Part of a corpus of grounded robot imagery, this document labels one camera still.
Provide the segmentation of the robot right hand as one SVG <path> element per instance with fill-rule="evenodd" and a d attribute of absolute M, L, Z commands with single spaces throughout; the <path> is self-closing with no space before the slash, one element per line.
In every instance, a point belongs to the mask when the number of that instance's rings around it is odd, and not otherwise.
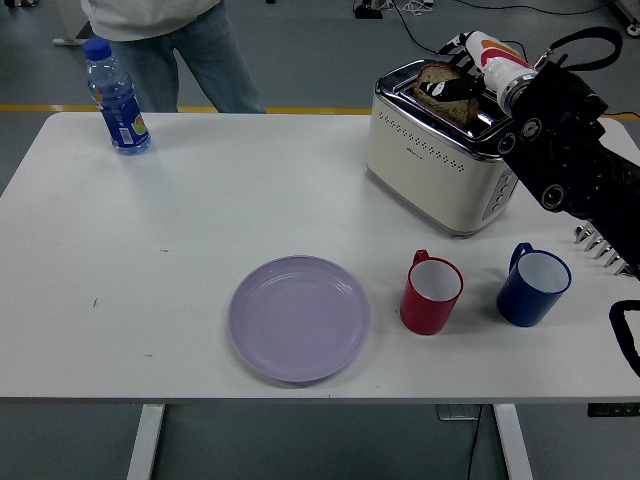
<path fill-rule="evenodd" d="M 459 57 L 468 57 L 471 66 L 479 70 L 480 76 L 419 81 L 419 91 L 438 102 L 475 98 L 486 88 L 503 101 L 516 88 L 526 85 L 537 74 L 523 56 L 483 32 L 461 33 L 447 42 L 437 54 L 449 54 L 455 49 L 458 51 L 452 60 L 457 63 Z"/>

